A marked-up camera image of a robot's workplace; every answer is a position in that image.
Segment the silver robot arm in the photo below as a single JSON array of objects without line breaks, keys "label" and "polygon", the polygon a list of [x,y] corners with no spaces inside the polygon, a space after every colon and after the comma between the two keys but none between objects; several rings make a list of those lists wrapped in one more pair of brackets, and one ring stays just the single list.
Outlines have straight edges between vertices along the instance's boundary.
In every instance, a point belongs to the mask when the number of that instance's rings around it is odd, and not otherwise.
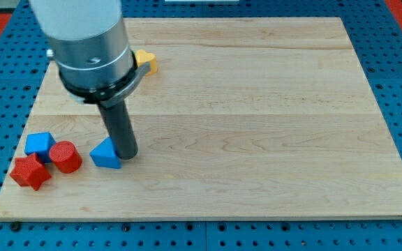
[{"label": "silver robot arm", "polygon": [[87,104],[112,107],[151,70],[138,65],[120,0],[30,0],[65,89]]}]

